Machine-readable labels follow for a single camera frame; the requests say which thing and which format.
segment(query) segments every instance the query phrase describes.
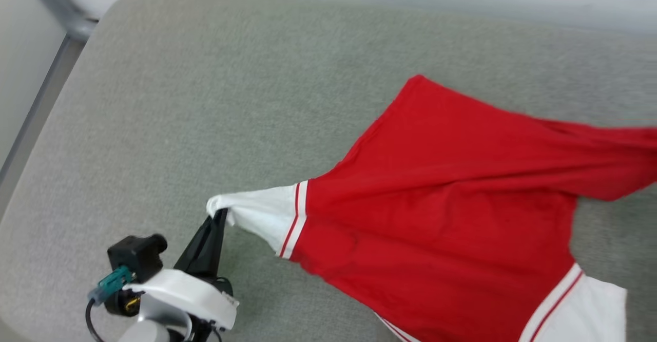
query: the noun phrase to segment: gray upholstered bench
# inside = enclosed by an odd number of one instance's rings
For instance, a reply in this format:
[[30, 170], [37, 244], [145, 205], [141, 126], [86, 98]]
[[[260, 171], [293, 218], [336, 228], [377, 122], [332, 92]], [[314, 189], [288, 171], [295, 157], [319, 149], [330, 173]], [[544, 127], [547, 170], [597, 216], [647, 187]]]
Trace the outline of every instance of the gray upholstered bench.
[[[76, 64], [0, 225], [0, 316], [34, 342], [91, 340], [85, 295], [109, 270], [109, 245], [159, 232], [170, 267], [207, 198], [327, 171], [416, 73], [539, 117], [654, 124], [655, 49], [646, 38], [448, 13], [122, 0]], [[582, 267], [628, 288], [630, 340], [657, 332], [656, 226], [653, 186], [582, 202], [573, 228]], [[242, 302], [226, 342], [396, 340], [367, 307], [260, 239], [226, 236], [221, 275]], [[108, 341], [131, 323], [93, 318]]]

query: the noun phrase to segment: white stripe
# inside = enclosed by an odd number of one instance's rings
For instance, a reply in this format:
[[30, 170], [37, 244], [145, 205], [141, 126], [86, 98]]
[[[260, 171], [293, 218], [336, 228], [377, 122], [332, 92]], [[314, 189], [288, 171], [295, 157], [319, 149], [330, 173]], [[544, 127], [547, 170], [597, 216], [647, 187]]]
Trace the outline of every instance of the white stripe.
[[287, 231], [285, 232], [285, 237], [283, 237], [283, 239], [282, 239], [283, 242], [281, 243], [281, 246], [279, 246], [279, 249], [276, 251], [276, 256], [277, 257], [289, 258], [289, 255], [287, 257], [285, 257], [284, 255], [281, 256], [281, 253], [285, 253], [286, 248], [284, 248], [284, 246], [287, 246], [287, 244], [285, 243], [285, 240], [288, 236], [291, 236], [291, 230], [293, 230], [292, 225], [295, 225], [294, 218], [297, 215], [296, 211], [298, 210], [298, 207], [296, 205], [298, 205], [298, 204], [294, 201], [294, 196], [296, 194], [296, 189], [297, 189], [298, 185], [299, 185], [299, 183], [296, 183], [292, 186], [292, 188], [293, 188], [293, 190], [292, 190], [293, 193], [292, 194], [293, 195], [292, 195], [292, 201], [291, 202], [292, 202], [292, 213], [293, 213], [293, 215], [289, 218], [289, 225], [288, 225]]
[[537, 307], [536, 311], [533, 312], [532, 317], [529, 319], [525, 325], [525, 328], [523, 329], [523, 333], [520, 335], [520, 339], [518, 340], [519, 342], [530, 342], [533, 333], [536, 332], [536, 328], [538, 328], [540, 322], [543, 321], [548, 312], [550, 312], [552, 307], [554, 307], [554, 305], [559, 301], [559, 298], [561, 298], [561, 296], [563, 296], [563, 294], [573, 284], [581, 271], [582, 269], [580, 269], [579, 265], [576, 263], [572, 268], [570, 268], [570, 270], [568, 270], [566, 276], [561, 279], [554, 290], [552, 290], [550, 294], [545, 297], [543, 302], [541, 302], [539, 307]]
[[582, 275], [536, 334], [534, 342], [625, 341], [626, 290]]
[[407, 340], [410, 340], [410, 342], [420, 342], [419, 339], [414, 338], [413, 336], [411, 336], [411, 335], [409, 335], [408, 333], [404, 332], [404, 331], [401, 330], [400, 328], [397, 328], [396, 326], [394, 326], [394, 324], [392, 324], [391, 322], [389, 322], [389, 321], [387, 321], [386, 319], [384, 319], [384, 318], [378, 316], [378, 314], [376, 314], [376, 312], [375, 312], [374, 314], [376, 315], [377, 318], [381, 319], [381, 321], [383, 322], [383, 324], [384, 324], [384, 325], [385, 325], [385, 326], [386, 326], [386, 327], [387, 327], [392, 333], [394, 333], [394, 335], [396, 335], [397, 338], [403, 340], [404, 342], [406, 342]]
[[302, 181], [299, 183], [299, 197], [297, 199], [296, 209], [297, 209], [297, 218], [294, 227], [292, 228], [292, 234], [289, 235], [289, 240], [282, 258], [289, 258], [294, 251], [294, 246], [296, 246], [296, 241], [299, 240], [301, 235], [301, 230], [303, 230], [303, 225], [305, 225], [305, 198], [308, 191], [308, 181]]

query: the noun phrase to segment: red stripe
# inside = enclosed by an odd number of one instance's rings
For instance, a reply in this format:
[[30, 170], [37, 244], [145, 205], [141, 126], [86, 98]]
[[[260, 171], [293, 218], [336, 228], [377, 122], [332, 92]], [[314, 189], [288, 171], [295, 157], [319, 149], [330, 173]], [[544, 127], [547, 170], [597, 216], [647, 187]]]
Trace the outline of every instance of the red stripe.
[[543, 327], [543, 324], [545, 323], [545, 321], [547, 320], [547, 318], [550, 317], [550, 315], [552, 314], [552, 311], [554, 311], [554, 309], [556, 309], [556, 307], [559, 306], [559, 304], [560, 304], [561, 301], [566, 297], [566, 295], [568, 295], [568, 293], [570, 293], [570, 290], [573, 289], [573, 287], [575, 286], [575, 284], [577, 284], [577, 282], [578, 282], [579, 279], [582, 277], [582, 275], [584, 275], [584, 272], [580, 271], [580, 272], [579, 272], [579, 275], [577, 276], [577, 278], [575, 278], [575, 281], [573, 281], [573, 284], [571, 284], [570, 287], [568, 287], [568, 289], [563, 293], [563, 295], [561, 295], [561, 297], [559, 297], [559, 300], [557, 300], [557, 302], [554, 304], [554, 306], [552, 306], [552, 308], [550, 309], [550, 311], [547, 312], [547, 314], [545, 315], [545, 317], [543, 318], [543, 320], [540, 321], [540, 324], [538, 325], [538, 328], [536, 328], [536, 332], [533, 333], [533, 335], [532, 335], [532, 339], [530, 340], [530, 342], [534, 342], [536, 336], [538, 335], [538, 332], [540, 332], [540, 329]]
[[296, 185], [296, 192], [294, 193], [294, 220], [292, 221], [292, 224], [289, 226], [288, 235], [285, 238], [285, 242], [283, 242], [283, 248], [281, 249], [280, 257], [282, 257], [283, 254], [285, 253], [285, 248], [287, 247], [289, 237], [292, 235], [292, 230], [294, 229], [294, 225], [296, 225], [296, 220], [299, 218], [299, 185], [301, 184], [298, 183]]
[[387, 321], [386, 319], [382, 319], [382, 320], [383, 320], [383, 323], [385, 323], [385, 325], [387, 325], [388, 328], [390, 328], [390, 329], [392, 330], [392, 332], [395, 332], [395, 334], [397, 335], [397, 337], [403, 339], [405, 342], [411, 342], [410, 339], [404, 337], [403, 334], [399, 333], [399, 330], [397, 329], [396, 326], [392, 325], [391, 323], [388, 323], [388, 321]]

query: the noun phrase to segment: black cable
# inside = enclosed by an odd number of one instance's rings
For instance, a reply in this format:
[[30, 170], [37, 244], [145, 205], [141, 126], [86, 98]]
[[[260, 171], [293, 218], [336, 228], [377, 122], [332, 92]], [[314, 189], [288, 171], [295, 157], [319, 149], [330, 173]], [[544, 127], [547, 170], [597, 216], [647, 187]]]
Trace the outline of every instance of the black cable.
[[89, 303], [87, 304], [87, 311], [85, 311], [85, 319], [87, 319], [87, 329], [89, 330], [89, 333], [91, 333], [91, 337], [93, 337], [93, 340], [96, 342], [105, 342], [98, 333], [96, 333], [96, 328], [93, 327], [93, 323], [91, 322], [91, 308], [93, 307], [95, 301], [93, 298], [89, 300]]
[[221, 339], [221, 335], [219, 334], [219, 331], [217, 330], [217, 328], [212, 328], [212, 332], [214, 332], [214, 335], [216, 335], [217, 338], [219, 338], [219, 342], [223, 342], [223, 340]]

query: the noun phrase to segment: red jersey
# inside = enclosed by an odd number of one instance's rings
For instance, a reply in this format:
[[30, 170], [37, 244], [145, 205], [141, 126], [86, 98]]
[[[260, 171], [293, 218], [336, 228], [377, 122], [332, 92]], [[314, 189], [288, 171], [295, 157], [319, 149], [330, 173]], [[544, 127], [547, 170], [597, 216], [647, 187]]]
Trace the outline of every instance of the red jersey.
[[626, 291], [575, 264], [572, 216], [655, 180], [657, 129], [540, 120], [416, 76], [330, 172], [207, 210], [401, 340], [624, 340]]

